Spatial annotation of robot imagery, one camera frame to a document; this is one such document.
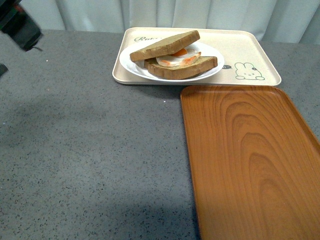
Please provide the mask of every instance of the sandwich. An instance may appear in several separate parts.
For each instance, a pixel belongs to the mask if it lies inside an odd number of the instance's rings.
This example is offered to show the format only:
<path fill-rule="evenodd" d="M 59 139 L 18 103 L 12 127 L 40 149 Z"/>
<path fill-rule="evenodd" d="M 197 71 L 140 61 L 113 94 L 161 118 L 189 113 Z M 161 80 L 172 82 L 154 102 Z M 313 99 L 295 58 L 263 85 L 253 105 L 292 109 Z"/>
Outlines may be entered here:
<path fill-rule="evenodd" d="M 201 56 L 201 52 L 188 47 L 200 39 L 197 30 L 173 35 L 132 52 L 133 62 L 144 61 L 150 74 L 168 80 L 194 77 L 218 66 L 215 56 Z"/>

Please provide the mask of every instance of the plate rim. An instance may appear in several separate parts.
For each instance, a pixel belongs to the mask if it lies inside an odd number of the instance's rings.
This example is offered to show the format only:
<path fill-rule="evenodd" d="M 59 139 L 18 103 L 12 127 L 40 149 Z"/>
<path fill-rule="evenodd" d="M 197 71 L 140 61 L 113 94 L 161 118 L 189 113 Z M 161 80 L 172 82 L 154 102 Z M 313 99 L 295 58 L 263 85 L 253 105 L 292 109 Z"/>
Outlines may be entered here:
<path fill-rule="evenodd" d="M 199 80 L 203 80 L 203 79 L 206 79 L 206 78 L 209 78 L 209 77 L 212 77 L 213 75 L 217 74 L 218 72 L 220 72 L 220 70 L 223 68 L 224 64 L 225 64 L 225 58 L 224 56 L 221 54 L 221 52 L 219 50 L 217 50 L 216 48 L 214 48 L 213 46 L 210 46 L 208 44 L 205 44 L 203 42 L 199 42 L 199 41 L 195 41 L 193 42 L 192 44 L 196 44 L 196 45 L 203 45 L 203 46 L 206 46 L 212 50 L 214 50 L 215 52 L 217 52 L 217 55 L 218 55 L 218 66 L 212 68 L 212 69 L 215 69 L 215 71 L 209 75 L 206 75 L 206 76 L 197 76 L 197 77 L 194 77 L 194 78 L 187 78 L 187 79 L 166 79 L 166 78 L 159 78 L 157 76 L 154 76 L 154 77 L 150 77 L 150 76 L 147 76 L 145 74 L 139 74 L 137 72 L 134 72 L 132 70 L 130 70 L 130 68 L 123 64 L 123 61 L 124 61 L 124 54 L 126 54 L 126 52 L 128 52 L 129 50 L 130 51 L 136 51 L 138 50 L 139 48 L 143 48 L 143 47 L 146 47 L 150 44 L 153 44 L 153 43 L 156 43 L 158 41 L 160 41 L 161 38 L 157 38 L 157 39 L 150 39 L 150 40 L 146 40 L 146 41 L 143 41 L 143 42 L 137 42 L 135 44 L 131 44 L 129 46 L 127 46 L 125 49 L 123 49 L 119 55 L 119 62 L 120 64 L 124 67 L 124 69 L 138 77 L 141 77 L 141 78 L 145 78 L 145 79 L 149 79 L 151 81 L 155 81 L 155 82 L 162 82 L 162 83 L 187 83 L 187 82 L 196 82 L 196 81 L 199 81 Z"/>

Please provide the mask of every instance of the bunny illustration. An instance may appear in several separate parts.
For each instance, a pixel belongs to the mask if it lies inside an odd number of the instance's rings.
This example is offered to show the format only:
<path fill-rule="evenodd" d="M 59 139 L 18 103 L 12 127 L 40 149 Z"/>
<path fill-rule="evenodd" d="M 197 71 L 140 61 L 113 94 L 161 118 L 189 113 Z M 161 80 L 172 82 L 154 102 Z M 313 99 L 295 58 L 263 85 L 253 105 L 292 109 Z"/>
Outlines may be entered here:
<path fill-rule="evenodd" d="M 236 79 L 265 80 L 261 72 L 259 72 L 250 62 L 237 62 L 234 66 L 236 68 Z"/>

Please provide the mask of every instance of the curtain fold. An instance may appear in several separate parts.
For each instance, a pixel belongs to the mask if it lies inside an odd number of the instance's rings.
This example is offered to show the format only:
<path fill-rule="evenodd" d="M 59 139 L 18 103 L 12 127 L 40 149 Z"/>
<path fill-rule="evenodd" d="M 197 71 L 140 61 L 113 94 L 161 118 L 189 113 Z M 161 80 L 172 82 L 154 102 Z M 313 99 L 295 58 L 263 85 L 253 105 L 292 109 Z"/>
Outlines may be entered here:
<path fill-rule="evenodd" d="M 224 29 L 263 41 L 320 44 L 320 0 L 22 0 L 21 5 L 42 29 Z"/>

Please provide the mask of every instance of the gray countertop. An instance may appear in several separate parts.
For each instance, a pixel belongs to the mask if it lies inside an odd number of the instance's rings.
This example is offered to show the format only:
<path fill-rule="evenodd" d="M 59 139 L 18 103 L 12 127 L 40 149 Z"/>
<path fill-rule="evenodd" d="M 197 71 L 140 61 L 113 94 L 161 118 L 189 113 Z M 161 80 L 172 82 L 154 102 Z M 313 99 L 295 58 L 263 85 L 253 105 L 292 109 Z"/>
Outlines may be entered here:
<path fill-rule="evenodd" d="M 199 239 L 180 92 L 121 85 L 123 34 L 0 36 L 0 239 Z M 261 42 L 320 136 L 320 45 Z"/>

